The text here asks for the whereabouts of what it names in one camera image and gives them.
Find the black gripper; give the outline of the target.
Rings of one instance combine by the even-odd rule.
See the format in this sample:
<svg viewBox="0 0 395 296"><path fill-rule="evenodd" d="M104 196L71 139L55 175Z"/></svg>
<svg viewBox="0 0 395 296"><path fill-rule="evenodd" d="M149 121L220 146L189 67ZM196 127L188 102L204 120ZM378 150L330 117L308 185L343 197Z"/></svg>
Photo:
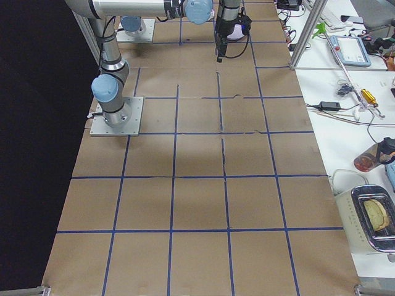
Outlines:
<svg viewBox="0 0 395 296"><path fill-rule="evenodd" d="M217 18L215 23L216 47L217 47L217 62L222 63L226 57L228 46L228 35L233 33L236 20L224 20Z"/></svg>

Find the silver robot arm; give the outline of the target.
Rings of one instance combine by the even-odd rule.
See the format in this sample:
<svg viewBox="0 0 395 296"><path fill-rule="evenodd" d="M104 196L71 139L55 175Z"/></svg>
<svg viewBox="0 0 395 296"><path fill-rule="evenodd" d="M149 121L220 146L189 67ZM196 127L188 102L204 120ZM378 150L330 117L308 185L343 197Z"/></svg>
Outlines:
<svg viewBox="0 0 395 296"><path fill-rule="evenodd" d="M122 58L116 40L113 18L163 17L164 20L182 19L200 25L212 15L212 1L66 1L76 14L85 17L98 44L99 72L113 74L122 83L126 82L129 71ZM240 1L220 1L215 19L215 42L217 62L226 58L228 35L241 20Z"/></svg>
<svg viewBox="0 0 395 296"><path fill-rule="evenodd" d="M120 25L119 31L124 31L128 36L142 35L146 31L146 25L139 16L122 16Z"/></svg>

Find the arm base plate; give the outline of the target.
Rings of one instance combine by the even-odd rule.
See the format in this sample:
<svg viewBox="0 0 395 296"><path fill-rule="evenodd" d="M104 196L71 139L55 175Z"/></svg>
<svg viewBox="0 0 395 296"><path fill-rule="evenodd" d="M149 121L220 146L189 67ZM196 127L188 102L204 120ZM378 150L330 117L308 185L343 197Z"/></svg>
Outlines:
<svg viewBox="0 0 395 296"><path fill-rule="evenodd" d="M91 136L138 136L141 126L144 97L123 97L123 108L116 113L102 111L99 103L96 105L90 135Z"/></svg>
<svg viewBox="0 0 395 296"><path fill-rule="evenodd" d="M117 29L117 41L119 43L151 43L154 27L154 19L122 17Z"/></svg>

